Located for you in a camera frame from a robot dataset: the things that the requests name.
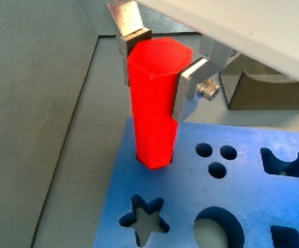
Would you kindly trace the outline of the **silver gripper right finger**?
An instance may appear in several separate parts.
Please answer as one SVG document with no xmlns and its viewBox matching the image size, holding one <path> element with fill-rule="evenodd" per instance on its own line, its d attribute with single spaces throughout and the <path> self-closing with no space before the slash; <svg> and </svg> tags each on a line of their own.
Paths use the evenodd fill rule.
<svg viewBox="0 0 299 248">
<path fill-rule="evenodd" d="M 203 36 L 198 52 L 202 54 L 179 73 L 172 117 L 184 121 L 195 112 L 198 101 L 212 101 L 220 86 L 212 77 L 227 67 L 234 50 L 214 39 Z"/>
</svg>

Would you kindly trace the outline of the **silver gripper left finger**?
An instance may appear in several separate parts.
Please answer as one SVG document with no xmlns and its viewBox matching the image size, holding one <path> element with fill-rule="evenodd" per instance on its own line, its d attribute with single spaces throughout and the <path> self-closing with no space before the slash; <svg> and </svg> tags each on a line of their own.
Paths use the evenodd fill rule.
<svg viewBox="0 0 299 248">
<path fill-rule="evenodd" d="M 130 85 L 127 58 L 135 45 L 151 39 L 151 30 L 143 24 L 139 5 L 135 0 L 126 0 L 107 5 L 115 24 L 119 52 L 123 57 L 124 84 Z"/>
</svg>

